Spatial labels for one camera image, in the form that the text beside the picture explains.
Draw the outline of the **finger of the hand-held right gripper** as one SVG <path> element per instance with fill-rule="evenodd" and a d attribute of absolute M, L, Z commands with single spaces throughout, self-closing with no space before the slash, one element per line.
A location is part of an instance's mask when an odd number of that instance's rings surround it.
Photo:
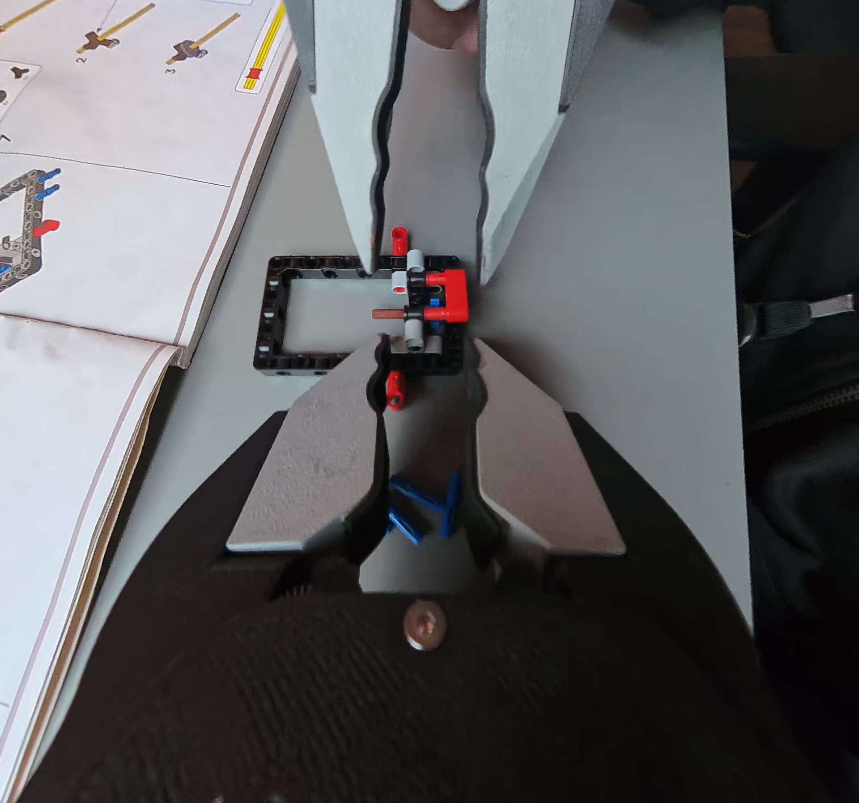
<path fill-rule="evenodd" d="M 564 121 L 561 93 L 576 0 L 480 0 L 479 97 L 486 121 L 479 181 L 478 274 L 508 249 Z"/>
<path fill-rule="evenodd" d="M 385 129 L 401 71 L 404 0 L 314 0 L 313 105 L 350 237 L 366 273 L 384 229 Z"/>

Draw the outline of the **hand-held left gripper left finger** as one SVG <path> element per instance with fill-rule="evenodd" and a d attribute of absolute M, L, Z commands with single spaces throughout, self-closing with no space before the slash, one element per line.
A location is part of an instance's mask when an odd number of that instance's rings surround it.
<path fill-rule="evenodd" d="M 363 562 L 388 524 L 382 404 L 390 363 L 380 333 L 297 398 L 227 540 L 230 552 Z"/>

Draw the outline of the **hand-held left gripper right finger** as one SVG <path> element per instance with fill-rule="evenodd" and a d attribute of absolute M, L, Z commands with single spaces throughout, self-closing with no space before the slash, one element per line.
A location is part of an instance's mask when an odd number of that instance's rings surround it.
<path fill-rule="evenodd" d="M 478 338 L 468 406 L 468 542 L 479 566 L 626 553 L 563 407 Z"/>

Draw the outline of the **black lego frame assembly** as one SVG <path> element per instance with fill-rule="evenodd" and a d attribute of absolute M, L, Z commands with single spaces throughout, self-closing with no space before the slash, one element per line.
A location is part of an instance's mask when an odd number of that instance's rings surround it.
<path fill-rule="evenodd" d="M 269 375 L 321 376 L 347 358 L 349 351 L 286 348 L 288 305 L 292 285 L 316 282 L 382 282 L 389 285 L 394 302 L 374 310 L 375 321 L 401 326 L 390 337 L 385 397 L 387 408 L 399 412 L 406 406 L 408 379 L 455 376 L 463 368 L 467 323 L 440 321 L 444 288 L 435 274 L 463 269 L 455 255 L 425 254 L 411 246 L 406 228 L 391 233 L 392 251 L 382 254 L 377 269 L 368 272 L 357 255 L 284 255 L 267 264 L 259 325 L 254 343 L 253 367 Z"/>

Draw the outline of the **red lego beam piece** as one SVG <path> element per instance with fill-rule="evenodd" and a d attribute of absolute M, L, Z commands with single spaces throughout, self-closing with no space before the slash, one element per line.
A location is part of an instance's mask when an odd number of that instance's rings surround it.
<path fill-rule="evenodd" d="M 446 269 L 435 274 L 435 278 L 444 288 L 445 302 L 437 318 L 452 324 L 466 323 L 469 319 L 469 303 L 465 270 Z"/>

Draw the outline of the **white lego instruction booklet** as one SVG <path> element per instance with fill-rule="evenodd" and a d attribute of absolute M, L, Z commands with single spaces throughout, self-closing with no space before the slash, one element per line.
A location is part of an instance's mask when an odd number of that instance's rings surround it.
<path fill-rule="evenodd" d="M 282 0 L 2 0 L 2 801 L 298 76 Z"/>

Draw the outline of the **person's right hand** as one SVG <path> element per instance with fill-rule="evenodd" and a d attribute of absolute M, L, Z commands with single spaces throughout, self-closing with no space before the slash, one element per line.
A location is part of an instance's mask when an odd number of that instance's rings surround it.
<path fill-rule="evenodd" d="M 411 0 L 410 32 L 436 48 L 478 53 L 478 2 L 448 11 L 434 0 Z"/>

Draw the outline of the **black zip jacket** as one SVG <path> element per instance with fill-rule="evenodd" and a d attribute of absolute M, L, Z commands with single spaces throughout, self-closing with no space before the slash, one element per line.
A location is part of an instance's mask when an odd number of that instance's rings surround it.
<path fill-rule="evenodd" d="M 757 647 L 805 758 L 857 801 L 857 56 L 727 62 Z"/>

